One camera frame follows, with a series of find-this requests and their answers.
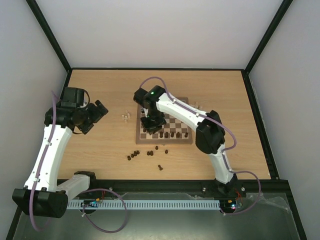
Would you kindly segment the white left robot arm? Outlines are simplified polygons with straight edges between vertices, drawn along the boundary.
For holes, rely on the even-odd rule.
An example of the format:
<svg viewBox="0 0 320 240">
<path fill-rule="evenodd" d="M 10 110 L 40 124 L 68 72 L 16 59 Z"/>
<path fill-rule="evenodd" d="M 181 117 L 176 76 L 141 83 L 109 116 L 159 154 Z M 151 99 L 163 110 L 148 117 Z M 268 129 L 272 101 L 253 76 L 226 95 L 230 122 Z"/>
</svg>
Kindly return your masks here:
<svg viewBox="0 0 320 240">
<path fill-rule="evenodd" d="M 44 134 L 34 167 L 22 189 L 16 188 L 12 200 L 29 216 L 61 218 L 68 202 L 89 189 L 96 179 L 93 172 L 77 171 L 58 184 L 58 172 L 66 146 L 78 129 L 87 134 L 108 109 L 99 101 L 91 102 L 82 88 L 66 87 L 60 100 L 45 113 Z"/>
</svg>

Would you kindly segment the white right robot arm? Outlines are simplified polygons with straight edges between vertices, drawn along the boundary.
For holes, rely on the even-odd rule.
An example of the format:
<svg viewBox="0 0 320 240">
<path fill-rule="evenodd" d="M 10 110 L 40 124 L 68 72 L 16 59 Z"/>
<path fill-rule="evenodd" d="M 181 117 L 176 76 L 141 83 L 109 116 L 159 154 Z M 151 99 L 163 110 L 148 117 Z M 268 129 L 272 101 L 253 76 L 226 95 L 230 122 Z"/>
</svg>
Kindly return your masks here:
<svg viewBox="0 0 320 240">
<path fill-rule="evenodd" d="M 237 176 L 230 167 L 226 154 L 225 134 L 227 128 L 222 125 L 219 114 L 212 110 L 205 112 L 188 105 L 167 93 L 165 88 L 156 85 L 150 91 L 139 88 L 133 100 L 143 108 L 144 116 L 140 118 L 142 129 L 152 135 L 162 133 L 167 124 L 166 115 L 170 115 L 186 124 L 195 133 L 195 145 L 207 154 L 214 168 L 214 186 L 223 196 L 229 196 L 236 189 Z"/>
</svg>

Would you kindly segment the wooden chess board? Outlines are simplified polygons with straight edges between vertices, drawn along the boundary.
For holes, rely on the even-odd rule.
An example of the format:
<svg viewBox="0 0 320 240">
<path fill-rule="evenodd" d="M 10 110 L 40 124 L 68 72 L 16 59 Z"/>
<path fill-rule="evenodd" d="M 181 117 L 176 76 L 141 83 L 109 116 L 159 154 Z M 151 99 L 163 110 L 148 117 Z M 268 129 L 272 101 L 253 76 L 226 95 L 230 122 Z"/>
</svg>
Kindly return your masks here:
<svg viewBox="0 0 320 240">
<path fill-rule="evenodd" d="M 179 119 L 171 116 L 170 114 L 165 113 L 164 117 L 166 120 L 166 125 L 162 127 L 161 130 L 157 131 L 154 134 L 149 134 L 143 132 L 143 126 L 141 124 L 141 117 L 144 117 L 145 114 L 142 113 L 143 108 L 141 106 L 137 107 L 137 120 L 136 120 L 136 134 L 135 134 L 135 143 L 136 144 L 183 144 L 188 145 L 193 143 L 192 129 L 187 126 L 184 122 Z M 160 138 L 160 132 L 163 132 L 163 138 Z M 165 133 L 168 132 L 168 138 L 165 138 Z"/>
</svg>

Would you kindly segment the light chess pieces left pile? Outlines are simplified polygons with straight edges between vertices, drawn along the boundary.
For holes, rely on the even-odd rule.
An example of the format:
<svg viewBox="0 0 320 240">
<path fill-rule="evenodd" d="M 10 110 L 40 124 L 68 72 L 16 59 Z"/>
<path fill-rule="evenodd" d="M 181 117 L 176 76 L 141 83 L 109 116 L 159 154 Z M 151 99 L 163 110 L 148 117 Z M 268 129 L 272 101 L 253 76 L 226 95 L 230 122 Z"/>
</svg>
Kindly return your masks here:
<svg viewBox="0 0 320 240">
<path fill-rule="evenodd" d="M 127 109 L 121 114 L 121 118 L 125 123 L 128 123 L 128 121 L 131 119 L 131 116 L 131 112 Z"/>
</svg>

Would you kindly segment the light chess pieces pile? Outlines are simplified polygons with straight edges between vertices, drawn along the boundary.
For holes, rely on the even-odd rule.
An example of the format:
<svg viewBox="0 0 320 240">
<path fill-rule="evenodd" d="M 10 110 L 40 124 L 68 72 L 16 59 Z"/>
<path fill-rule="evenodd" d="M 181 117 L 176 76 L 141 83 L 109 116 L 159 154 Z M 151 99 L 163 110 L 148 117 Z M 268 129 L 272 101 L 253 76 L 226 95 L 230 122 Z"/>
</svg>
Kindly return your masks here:
<svg viewBox="0 0 320 240">
<path fill-rule="evenodd" d="M 127 109 L 121 114 L 121 118 L 125 123 L 128 123 L 128 121 L 131 119 L 131 116 L 131 112 Z"/>
<path fill-rule="evenodd" d="M 191 107 L 193 107 L 193 108 L 195 108 L 195 109 L 197 109 L 197 110 L 202 110 L 203 109 L 203 107 L 198 103 L 198 102 L 193 102 L 193 103 L 190 103 L 189 104 Z"/>
</svg>

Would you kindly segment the dark chess pieces middle cluster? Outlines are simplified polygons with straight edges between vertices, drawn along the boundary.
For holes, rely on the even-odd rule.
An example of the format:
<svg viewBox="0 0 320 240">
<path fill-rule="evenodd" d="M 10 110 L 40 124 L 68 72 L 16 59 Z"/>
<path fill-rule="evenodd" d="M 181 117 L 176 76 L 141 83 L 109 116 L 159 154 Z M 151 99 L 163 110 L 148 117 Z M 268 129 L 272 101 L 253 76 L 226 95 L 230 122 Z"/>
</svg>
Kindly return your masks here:
<svg viewBox="0 0 320 240">
<path fill-rule="evenodd" d="M 153 155 L 154 155 L 154 152 L 153 152 L 152 150 L 151 150 L 151 151 L 148 151 L 148 152 L 147 152 L 147 155 L 148 155 L 148 156 L 153 156 Z"/>
</svg>

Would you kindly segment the dark chess pieces left cluster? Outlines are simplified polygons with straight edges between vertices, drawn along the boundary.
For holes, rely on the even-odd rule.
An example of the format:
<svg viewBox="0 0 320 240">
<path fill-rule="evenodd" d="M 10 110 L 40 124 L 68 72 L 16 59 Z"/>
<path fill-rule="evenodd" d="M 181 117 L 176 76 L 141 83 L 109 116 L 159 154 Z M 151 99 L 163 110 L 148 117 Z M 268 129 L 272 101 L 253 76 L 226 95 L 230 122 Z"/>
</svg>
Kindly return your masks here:
<svg viewBox="0 0 320 240">
<path fill-rule="evenodd" d="M 140 154 L 139 150 L 135 150 L 127 156 L 127 160 L 131 161 L 134 157 L 137 157 Z"/>
</svg>

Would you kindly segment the light chess pieces right pile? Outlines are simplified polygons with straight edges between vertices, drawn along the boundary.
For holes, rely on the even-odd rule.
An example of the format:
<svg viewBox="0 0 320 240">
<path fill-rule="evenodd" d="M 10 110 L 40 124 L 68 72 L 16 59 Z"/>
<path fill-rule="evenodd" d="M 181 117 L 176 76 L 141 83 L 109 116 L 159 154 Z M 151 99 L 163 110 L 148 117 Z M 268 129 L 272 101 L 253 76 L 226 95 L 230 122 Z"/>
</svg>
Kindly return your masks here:
<svg viewBox="0 0 320 240">
<path fill-rule="evenodd" d="M 197 109 L 197 110 L 202 110 L 203 109 L 203 107 L 198 103 L 198 102 L 193 102 L 193 103 L 190 103 L 189 104 L 191 107 L 193 107 L 193 108 L 195 108 L 195 109 Z"/>
</svg>

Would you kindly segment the black enclosure frame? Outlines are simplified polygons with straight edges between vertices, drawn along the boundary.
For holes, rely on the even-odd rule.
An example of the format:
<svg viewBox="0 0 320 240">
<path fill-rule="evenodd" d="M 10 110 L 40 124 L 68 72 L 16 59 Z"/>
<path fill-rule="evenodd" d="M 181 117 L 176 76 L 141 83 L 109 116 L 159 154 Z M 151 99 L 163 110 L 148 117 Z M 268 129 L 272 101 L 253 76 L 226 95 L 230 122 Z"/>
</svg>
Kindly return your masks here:
<svg viewBox="0 0 320 240">
<path fill-rule="evenodd" d="M 228 210 L 225 204 L 226 198 L 231 195 L 231 191 L 235 189 L 236 185 L 239 185 L 239 189 L 242 192 L 257 193 L 259 198 L 262 197 L 263 191 L 286 193 L 297 233 L 299 238 L 304 240 L 306 239 L 306 233 L 302 226 L 289 182 L 279 179 L 276 163 L 249 77 L 251 70 L 290 5 L 291 1 L 289 0 L 284 0 L 281 3 L 247 67 L 241 71 L 268 170 L 271 173 L 269 180 L 260 180 L 257 177 L 252 180 L 237 179 L 237 172 L 231 169 L 227 159 L 227 149 L 224 146 L 224 136 L 228 129 L 222 125 L 217 112 L 205 112 L 183 103 L 169 92 L 165 84 L 155 86 L 149 91 L 140 87 L 134 93 L 133 99 L 140 108 L 144 109 L 145 116 L 140 118 L 139 122 L 142 123 L 148 133 L 152 134 L 161 130 L 165 124 L 166 114 L 182 120 L 195 132 L 197 148 L 210 157 L 215 169 L 216 178 L 211 181 L 213 188 L 209 193 L 218 198 L 220 209 L 223 213 Z M 66 143 L 66 137 L 72 135 L 76 127 L 76 123 L 71 116 L 73 113 L 80 111 L 79 103 L 85 94 L 85 90 L 81 88 L 72 88 L 64 85 L 60 97 L 54 98 L 53 107 L 45 115 L 44 123 L 48 136 L 51 136 L 55 129 L 60 128 L 59 146 L 53 150 L 54 156 L 52 158 L 45 157 L 45 154 L 49 151 L 47 148 L 40 153 L 39 165 L 49 169 L 51 174 L 55 174 L 58 171 L 56 163 L 62 158 L 62 145 Z M 17 204 L 17 209 L 10 225 L 7 239 L 14 238 L 22 213 L 28 214 L 30 210 L 33 210 L 33 213 L 37 216 L 61 217 L 67 209 L 67 202 L 72 198 L 71 192 L 67 190 L 67 187 L 70 187 L 72 191 L 79 195 L 81 190 L 102 192 L 105 184 L 105 180 L 96 180 L 93 172 L 78 171 L 72 179 L 62 181 L 54 190 L 48 190 L 46 187 L 42 190 L 32 190 L 30 186 L 15 189 L 12 197 Z"/>
</svg>

